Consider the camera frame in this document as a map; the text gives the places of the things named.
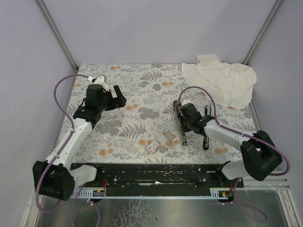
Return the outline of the cardboard staple tray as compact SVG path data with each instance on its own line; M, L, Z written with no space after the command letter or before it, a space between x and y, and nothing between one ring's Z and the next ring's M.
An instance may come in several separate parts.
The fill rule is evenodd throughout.
M162 134L170 143L174 143L177 140L177 138L169 130L165 130Z

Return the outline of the black stapler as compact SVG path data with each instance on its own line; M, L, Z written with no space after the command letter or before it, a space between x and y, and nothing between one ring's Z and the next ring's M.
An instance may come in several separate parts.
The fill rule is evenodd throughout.
M205 106L205 115L211 115L212 107L211 104ZM204 137L203 139L203 150L209 149L209 138Z

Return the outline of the silver stapler magazine rail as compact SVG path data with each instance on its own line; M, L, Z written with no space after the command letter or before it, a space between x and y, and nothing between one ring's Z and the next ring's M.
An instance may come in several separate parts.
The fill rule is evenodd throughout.
M181 125L181 112L179 110L179 104L178 101L175 100L173 102L173 108L174 108L174 113L176 115L177 118L177 122L178 122L178 129L179 129L179 137L180 137L180 142L182 146L187 146L187 138L185 133L182 130L182 125Z

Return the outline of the red white staple box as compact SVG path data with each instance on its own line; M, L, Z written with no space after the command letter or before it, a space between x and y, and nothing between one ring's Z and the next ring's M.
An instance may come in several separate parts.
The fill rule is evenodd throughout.
M158 146L159 146L159 143L153 140L145 149L149 153L152 153Z

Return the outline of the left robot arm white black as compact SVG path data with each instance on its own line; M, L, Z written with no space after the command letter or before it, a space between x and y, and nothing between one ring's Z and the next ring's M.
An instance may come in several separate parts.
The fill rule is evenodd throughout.
M86 97L72 117L71 130L45 161L36 161L33 177L36 195L44 195L61 201L68 200L74 189L97 176L97 168L82 165L71 169L72 161L83 143L102 117L103 111L124 107L126 98L118 85L114 86L116 97L100 84L91 84L86 90Z

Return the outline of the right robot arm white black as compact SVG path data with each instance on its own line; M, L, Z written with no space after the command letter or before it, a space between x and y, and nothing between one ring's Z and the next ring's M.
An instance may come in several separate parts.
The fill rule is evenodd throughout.
M220 140L241 152L242 159L223 164L220 172L229 180L250 176L263 181L282 163L282 156L274 150L269 135L259 130L256 133L239 132L219 125L215 117L202 116L192 103L179 107L179 124L183 132L192 131L214 140Z

